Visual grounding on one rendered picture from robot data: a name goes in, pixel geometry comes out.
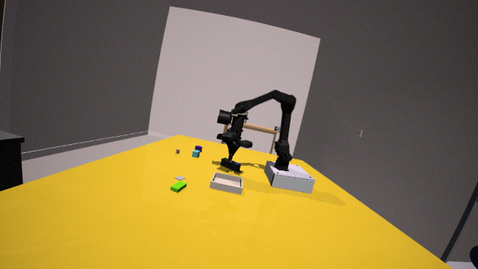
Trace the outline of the green rectangular block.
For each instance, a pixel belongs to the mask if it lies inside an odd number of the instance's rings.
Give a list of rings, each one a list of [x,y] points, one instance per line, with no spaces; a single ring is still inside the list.
[[[176,184],[171,185],[170,190],[178,193],[179,191],[182,191],[182,189],[184,189],[185,187],[187,187],[187,183],[179,181]]]

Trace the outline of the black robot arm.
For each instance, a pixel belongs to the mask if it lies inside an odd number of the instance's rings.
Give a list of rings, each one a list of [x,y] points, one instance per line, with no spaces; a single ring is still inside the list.
[[[275,147],[274,147],[278,156],[274,167],[277,170],[289,171],[288,165],[293,157],[289,153],[290,147],[288,143],[288,134],[289,134],[289,128],[290,128],[290,122],[291,122],[291,113],[295,109],[294,106],[297,101],[295,96],[280,92],[278,90],[272,90],[263,96],[258,96],[254,99],[249,99],[249,100],[245,100],[245,101],[237,103],[235,105],[235,108],[231,112],[220,110],[219,116],[217,118],[217,123],[228,125],[232,121],[232,126],[243,128],[244,119],[248,120],[249,118],[246,116],[246,114],[244,116],[240,114],[243,114],[247,112],[249,109],[253,108],[254,106],[259,105],[262,102],[266,102],[267,100],[271,100],[271,99],[274,99],[278,103],[281,103],[281,109],[282,109],[280,137],[278,142],[275,141]],[[237,117],[232,116],[232,114],[238,114],[238,116]],[[233,120],[232,120],[232,117],[233,117]],[[230,129],[229,130],[227,129],[227,132],[222,134],[222,142],[231,143],[232,141],[236,141],[237,139],[238,139],[238,136],[235,130],[231,132]]]

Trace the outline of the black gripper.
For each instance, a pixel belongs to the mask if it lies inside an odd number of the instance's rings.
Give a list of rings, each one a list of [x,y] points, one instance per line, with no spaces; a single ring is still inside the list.
[[[240,136],[241,136],[241,132],[243,131],[242,128],[232,126],[229,129],[231,130],[231,132],[233,132],[235,130],[236,133],[237,133],[237,136],[238,136],[237,141],[232,141],[231,143],[225,142],[228,146],[229,155],[232,155],[231,157],[233,157],[233,155],[237,152],[237,150],[240,148],[240,146],[242,146],[244,148],[251,148],[252,147],[252,141],[241,140],[242,137],[240,137]],[[218,134],[217,139],[222,140],[222,135],[223,134]]]

